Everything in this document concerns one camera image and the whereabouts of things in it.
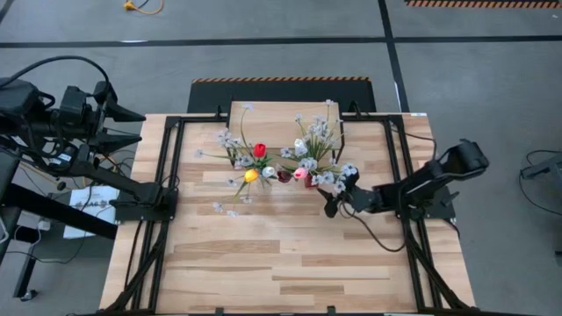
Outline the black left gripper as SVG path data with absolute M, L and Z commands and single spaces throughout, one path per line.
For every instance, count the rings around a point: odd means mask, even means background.
M 142 140 L 140 135 L 103 133 L 105 117 L 115 122 L 141 122 L 146 117 L 118 104 L 110 84 L 97 82 L 92 94 L 68 86 L 59 107 L 59 134 L 65 140 L 83 140 L 98 154 L 109 154 Z

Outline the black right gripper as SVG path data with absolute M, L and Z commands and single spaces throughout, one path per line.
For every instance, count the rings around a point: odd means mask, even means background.
M 382 212 L 381 189 L 378 186 L 373 186 L 367 190 L 356 185 L 347 187 L 344 183 L 338 183 L 335 186 L 335 197 L 332 192 L 321 188 L 316 190 L 327 200 L 324 212 L 330 219 L 335 217 L 340 208 L 348 205 L 356 212 Z

